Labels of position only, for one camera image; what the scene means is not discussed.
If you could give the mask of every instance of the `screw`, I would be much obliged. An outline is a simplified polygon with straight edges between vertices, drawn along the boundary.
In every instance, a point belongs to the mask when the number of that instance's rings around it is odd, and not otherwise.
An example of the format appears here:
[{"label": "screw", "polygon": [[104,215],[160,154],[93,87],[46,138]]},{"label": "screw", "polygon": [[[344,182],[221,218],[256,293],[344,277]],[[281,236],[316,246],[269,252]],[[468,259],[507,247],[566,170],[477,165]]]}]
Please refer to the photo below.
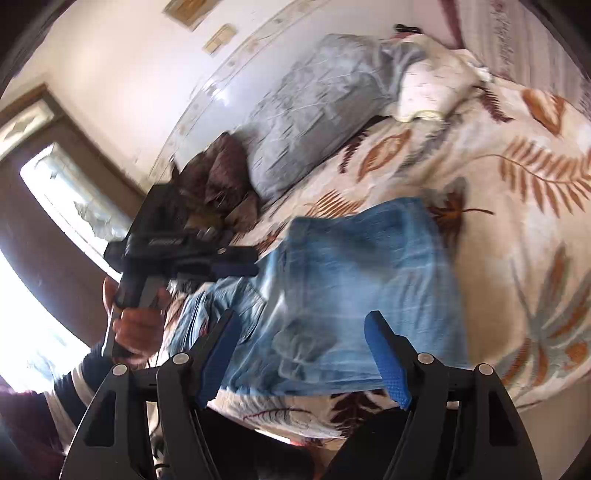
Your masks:
[{"label": "screw", "polygon": [[177,353],[173,357],[173,363],[177,365],[184,365],[189,361],[189,356],[186,353]]},{"label": "screw", "polygon": [[113,367],[113,375],[120,377],[127,372],[127,367],[124,364],[118,364]]},{"label": "screw", "polygon": [[420,353],[417,356],[417,360],[422,364],[429,365],[432,364],[435,359],[430,353]]},{"label": "screw", "polygon": [[489,364],[480,364],[478,365],[478,370],[482,375],[492,375],[494,370]]}]

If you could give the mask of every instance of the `white pillow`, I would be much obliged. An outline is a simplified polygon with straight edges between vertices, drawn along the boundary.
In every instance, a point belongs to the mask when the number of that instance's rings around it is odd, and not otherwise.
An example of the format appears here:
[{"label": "white pillow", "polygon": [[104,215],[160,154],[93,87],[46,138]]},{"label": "white pillow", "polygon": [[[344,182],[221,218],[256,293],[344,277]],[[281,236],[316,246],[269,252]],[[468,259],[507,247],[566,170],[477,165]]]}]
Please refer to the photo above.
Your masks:
[{"label": "white pillow", "polygon": [[472,86],[480,83],[479,76],[460,56],[427,35],[411,35],[401,41],[418,44],[427,58],[408,68],[398,102],[386,107],[384,113],[399,122],[443,120]]}]

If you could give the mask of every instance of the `wall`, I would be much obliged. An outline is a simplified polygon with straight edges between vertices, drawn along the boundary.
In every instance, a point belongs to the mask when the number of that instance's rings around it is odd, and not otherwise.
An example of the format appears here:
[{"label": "wall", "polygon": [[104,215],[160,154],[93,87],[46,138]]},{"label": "wall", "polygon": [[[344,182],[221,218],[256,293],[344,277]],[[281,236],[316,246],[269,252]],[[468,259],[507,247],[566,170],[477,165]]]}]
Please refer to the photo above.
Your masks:
[{"label": "wall", "polygon": [[[222,0],[193,32],[168,0],[77,0],[0,99],[46,82],[87,135],[143,188],[167,137],[224,60],[291,0]],[[238,34],[211,57],[225,23]]]}]

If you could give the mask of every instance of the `gray pillow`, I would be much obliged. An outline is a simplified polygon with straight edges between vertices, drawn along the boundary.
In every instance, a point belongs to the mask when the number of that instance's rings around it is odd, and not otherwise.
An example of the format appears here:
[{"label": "gray pillow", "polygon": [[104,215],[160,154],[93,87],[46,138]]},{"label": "gray pillow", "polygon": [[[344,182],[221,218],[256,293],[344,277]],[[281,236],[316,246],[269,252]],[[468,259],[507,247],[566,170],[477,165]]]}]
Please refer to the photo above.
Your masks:
[{"label": "gray pillow", "polygon": [[424,58],[413,43],[337,34],[322,39],[235,132],[261,199],[279,198],[395,102],[404,72]]}]

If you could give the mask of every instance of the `pillow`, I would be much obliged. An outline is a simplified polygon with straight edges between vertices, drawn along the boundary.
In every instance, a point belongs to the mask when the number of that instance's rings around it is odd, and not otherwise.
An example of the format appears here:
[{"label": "pillow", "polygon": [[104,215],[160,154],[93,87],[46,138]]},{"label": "pillow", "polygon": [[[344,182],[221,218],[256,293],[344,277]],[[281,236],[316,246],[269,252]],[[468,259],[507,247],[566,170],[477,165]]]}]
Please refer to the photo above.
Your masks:
[{"label": "pillow", "polygon": [[396,101],[407,67],[423,58],[414,43],[336,34],[322,39],[235,132],[261,199],[278,199]]},{"label": "pillow", "polygon": [[443,120],[468,96],[472,86],[480,83],[478,74],[460,56],[427,35],[411,35],[401,41],[421,46],[427,58],[408,68],[398,103],[389,105],[384,113],[399,122]]}]

